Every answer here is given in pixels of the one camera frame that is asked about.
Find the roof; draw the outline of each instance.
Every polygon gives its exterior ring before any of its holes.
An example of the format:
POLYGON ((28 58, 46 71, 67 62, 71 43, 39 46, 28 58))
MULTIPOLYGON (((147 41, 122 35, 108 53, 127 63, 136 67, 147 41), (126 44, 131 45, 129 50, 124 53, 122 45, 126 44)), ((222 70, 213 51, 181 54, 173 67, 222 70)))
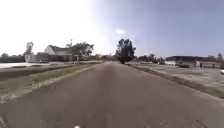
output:
POLYGON ((170 56, 166 58, 166 61, 206 61, 206 62, 218 62, 215 58, 199 57, 199 56, 170 56))
POLYGON ((69 48, 60 48, 58 46, 53 45, 49 45, 49 47, 51 47, 54 52, 62 52, 62 51, 69 52, 69 48))

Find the road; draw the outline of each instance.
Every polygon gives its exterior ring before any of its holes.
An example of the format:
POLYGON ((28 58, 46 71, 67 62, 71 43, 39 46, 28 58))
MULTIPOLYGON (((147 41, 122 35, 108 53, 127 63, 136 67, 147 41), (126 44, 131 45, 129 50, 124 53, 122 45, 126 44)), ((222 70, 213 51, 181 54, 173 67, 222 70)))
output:
POLYGON ((0 105, 8 128, 223 128, 222 100, 107 62, 0 105))

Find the house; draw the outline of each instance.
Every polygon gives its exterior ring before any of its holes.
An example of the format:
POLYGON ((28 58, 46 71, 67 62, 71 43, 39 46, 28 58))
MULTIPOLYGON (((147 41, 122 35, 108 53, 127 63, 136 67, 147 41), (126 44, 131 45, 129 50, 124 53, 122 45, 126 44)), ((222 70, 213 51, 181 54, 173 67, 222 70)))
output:
POLYGON ((53 45, 48 45, 44 52, 38 52, 36 55, 29 54, 25 56, 27 63, 39 63, 43 61, 72 61, 76 60, 77 57, 70 53, 69 48, 60 48, 53 45))
POLYGON ((47 48, 44 50, 44 53, 48 53, 50 55, 70 55, 70 49, 48 45, 47 48))

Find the grass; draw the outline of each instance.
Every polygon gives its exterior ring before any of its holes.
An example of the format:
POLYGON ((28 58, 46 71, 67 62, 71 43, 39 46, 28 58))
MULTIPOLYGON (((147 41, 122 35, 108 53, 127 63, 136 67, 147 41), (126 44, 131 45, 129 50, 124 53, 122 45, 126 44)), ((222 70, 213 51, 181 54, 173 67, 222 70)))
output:
POLYGON ((31 65, 30 67, 41 67, 43 65, 31 65))
POLYGON ((7 79, 14 79, 21 76, 28 76, 30 74, 35 73, 41 73, 45 71, 51 71, 55 69, 62 69, 71 67, 72 65, 64 65, 64 66, 41 66, 41 67, 18 67, 18 68, 9 68, 9 69, 3 69, 3 71, 0 72, 0 81, 7 80, 7 79))
POLYGON ((181 85, 185 85, 187 87, 190 87, 190 88, 208 93, 210 95, 219 97, 221 99, 224 99, 224 92, 219 90, 218 88, 208 87, 208 86, 205 86, 203 84, 200 84, 200 83, 197 83, 197 82, 194 82, 194 81, 189 81, 189 80, 177 77, 177 76, 171 76, 171 75, 168 75, 168 74, 163 74, 163 73, 160 73, 160 72, 157 72, 155 70, 151 70, 151 69, 145 68, 145 67, 137 67, 137 66, 132 66, 132 67, 136 68, 136 69, 139 69, 141 71, 144 71, 144 72, 148 72, 148 73, 166 78, 170 81, 174 81, 174 82, 179 83, 181 85))
POLYGON ((46 81, 48 79, 64 76, 70 73, 74 73, 78 70, 93 66, 95 64, 80 64, 63 69, 55 69, 51 71, 45 71, 41 73, 32 74, 29 76, 21 76, 14 79, 0 81, 0 95, 7 94, 24 87, 32 86, 33 84, 46 81))
POLYGON ((26 68, 26 66, 12 66, 11 68, 26 68))
POLYGON ((198 72, 183 72, 182 74, 185 74, 185 75, 203 76, 202 73, 198 73, 198 72))

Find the low building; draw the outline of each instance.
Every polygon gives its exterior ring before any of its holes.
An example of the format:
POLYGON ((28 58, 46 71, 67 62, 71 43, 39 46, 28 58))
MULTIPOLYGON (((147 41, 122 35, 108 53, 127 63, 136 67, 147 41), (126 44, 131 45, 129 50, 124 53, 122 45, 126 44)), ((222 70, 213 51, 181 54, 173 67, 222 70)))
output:
POLYGON ((220 68, 221 65, 213 58, 198 56, 171 56, 166 58, 165 64, 173 66, 189 65, 192 68, 220 68))
POLYGON ((221 64, 218 62, 196 61, 196 67, 198 67, 198 68, 221 68, 221 64))
POLYGON ((29 54, 25 56, 25 61, 27 63, 39 63, 47 61, 67 62, 74 60, 77 60, 77 57, 72 57, 69 48, 60 48, 53 45, 48 45, 44 52, 39 52, 36 55, 29 54))

